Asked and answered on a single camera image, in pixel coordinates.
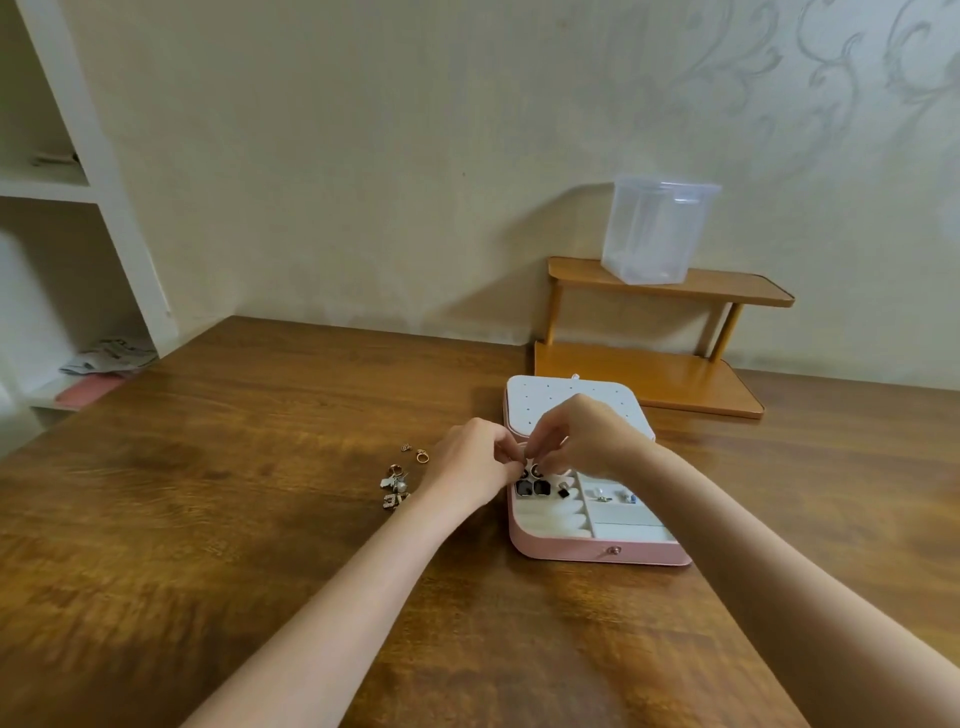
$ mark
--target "hand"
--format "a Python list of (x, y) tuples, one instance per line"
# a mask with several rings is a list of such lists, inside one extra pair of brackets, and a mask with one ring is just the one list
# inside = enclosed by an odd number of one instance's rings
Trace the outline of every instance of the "hand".
[(457, 524), (523, 474), (523, 450), (503, 425), (474, 417), (451, 427), (433, 449), (417, 500), (452, 514)]
[(658, 447), (603, 402), (574, 395), (540, 418), (526, 455), (544, 473), (573, 468), (593, 477), (621, 480), (627, 462)]

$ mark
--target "person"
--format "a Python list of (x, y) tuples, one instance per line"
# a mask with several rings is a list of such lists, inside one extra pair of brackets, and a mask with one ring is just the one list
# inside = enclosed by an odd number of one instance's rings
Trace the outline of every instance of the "person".
[(185, 725), (337, 725), (433, 554), (520, 477), (524, 454), (545, 472), (573, 468), (636, 493), (813, 728), (960, 726), (960, 669), (679, 455), (583, 395), (543, 415), (525, 453), (502, 425), (474, 419), (453, 427), (416, 492)]

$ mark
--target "open jewelry box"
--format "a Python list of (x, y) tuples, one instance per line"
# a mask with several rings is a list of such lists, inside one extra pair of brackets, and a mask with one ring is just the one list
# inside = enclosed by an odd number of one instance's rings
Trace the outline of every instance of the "open jewelry box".
[[(580, 393), (605, 402), (655, 439), (634, 393), (610, 381), (512, 376), (504, 392), (504, 423), (524, 443), (544, 412)], [(510, 540), (520, 553), (559, 561), (690, 563), (673, 535), (626, 486), (575, 471), (537, 478), (534, 465), (528, 462), (528, 477), (507, 488)]]

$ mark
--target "person's right hand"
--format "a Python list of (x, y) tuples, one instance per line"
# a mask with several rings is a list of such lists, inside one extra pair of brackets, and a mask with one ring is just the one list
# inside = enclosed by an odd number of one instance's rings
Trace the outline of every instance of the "person's right hand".
[(573, 468), (593, 477), (619, 480), (625, 463), (656, 448), (608, 405), (587, 395), (574, 395), (540, 418), (525, 454), (544, 473), (565, 473)]

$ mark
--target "clear plastic container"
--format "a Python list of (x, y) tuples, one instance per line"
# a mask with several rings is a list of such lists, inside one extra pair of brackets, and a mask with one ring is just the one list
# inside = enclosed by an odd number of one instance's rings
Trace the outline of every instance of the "clear plastic container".
[(680, 283), (717, 184), (616, 178), (603, 244), (603, 267), (631, 285)]

